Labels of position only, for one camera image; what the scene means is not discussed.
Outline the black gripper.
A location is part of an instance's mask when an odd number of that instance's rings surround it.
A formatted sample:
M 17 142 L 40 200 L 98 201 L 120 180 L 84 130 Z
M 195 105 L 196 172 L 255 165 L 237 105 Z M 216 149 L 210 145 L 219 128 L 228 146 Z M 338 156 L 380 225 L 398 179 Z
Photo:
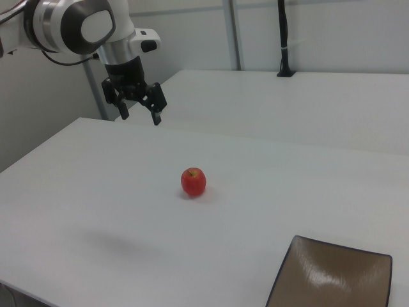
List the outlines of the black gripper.
M 108 104 L 118 109 L 121 119 L 129 117 L 125 99 L 140 100 L 139 103 L 150 111 L 154 125 L 159 125 L 167 100 L 159 83 L 147 85 L 141 57 L 118 65 L 105 65 L 105 69 L 108 78 L 102 81 L 104 97 Z

